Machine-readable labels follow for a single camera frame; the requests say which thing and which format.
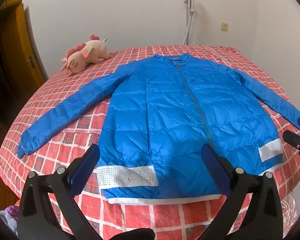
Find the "white wall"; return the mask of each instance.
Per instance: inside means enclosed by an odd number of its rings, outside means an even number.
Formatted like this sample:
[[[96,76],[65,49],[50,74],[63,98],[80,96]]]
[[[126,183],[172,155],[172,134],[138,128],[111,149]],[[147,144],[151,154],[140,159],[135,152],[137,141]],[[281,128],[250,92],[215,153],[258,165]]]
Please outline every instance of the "white wall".
[[[300,110],[300,5],[259,0],[258,32],[251,60],[267,71]]]
[[[94,33],[109,51],[180,44],[186,26],[184,0],[23,0],[39,58],[51,76],[67,49]],[[252,56],[258,0],[195,0],[190,44],[232,46]],[[229,31],[220,30],[221,22]]]

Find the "purple cloth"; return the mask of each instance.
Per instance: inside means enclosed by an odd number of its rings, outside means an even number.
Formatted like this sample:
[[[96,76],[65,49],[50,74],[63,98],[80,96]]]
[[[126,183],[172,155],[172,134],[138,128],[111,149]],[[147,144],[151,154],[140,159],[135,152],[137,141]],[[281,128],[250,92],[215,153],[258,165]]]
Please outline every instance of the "purple cloth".
[[[5,211],[7,211],[15,221],[18,222],[18,215],[19,215],[19,207],[18,206],[8,206]]]

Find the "door handle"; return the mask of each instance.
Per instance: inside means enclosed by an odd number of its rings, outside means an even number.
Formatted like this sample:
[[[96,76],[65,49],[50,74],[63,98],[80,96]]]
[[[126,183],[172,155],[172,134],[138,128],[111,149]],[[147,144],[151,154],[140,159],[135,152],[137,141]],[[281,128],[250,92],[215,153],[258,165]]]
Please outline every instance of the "door handle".
[[[31,66],[32,66],[33,68],[35,68],[35,65],[34,65],[34,62],[33,62],[31,56],[29,56],[29,61],[27,62],[27,64],[29,64],[29,63],[31,63]]]

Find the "wall socket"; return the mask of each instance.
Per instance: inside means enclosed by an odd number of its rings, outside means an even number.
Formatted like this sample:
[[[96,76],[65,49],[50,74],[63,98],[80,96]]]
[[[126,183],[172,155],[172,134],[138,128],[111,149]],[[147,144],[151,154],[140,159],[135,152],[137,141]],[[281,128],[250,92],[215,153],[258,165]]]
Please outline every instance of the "wall socket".
[[[228,24],[227,23],[221,23],[221,30],[227,32],[228,31]]]

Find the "puffer jacket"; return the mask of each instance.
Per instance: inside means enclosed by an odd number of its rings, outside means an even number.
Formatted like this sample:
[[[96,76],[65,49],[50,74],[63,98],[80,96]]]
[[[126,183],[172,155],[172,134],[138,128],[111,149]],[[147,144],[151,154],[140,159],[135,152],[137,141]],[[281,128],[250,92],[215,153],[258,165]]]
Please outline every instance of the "puffer jacket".
[[[110,94],[97,177],[111,203],[182,203],[218,194],[201,160],[205,143],[251,174],[281,163],[278,131],[257,98],[300,129],[300,112],[249,75],[189,54],[154,55],[91,81],[47,112],[22,134],[19,156]]]

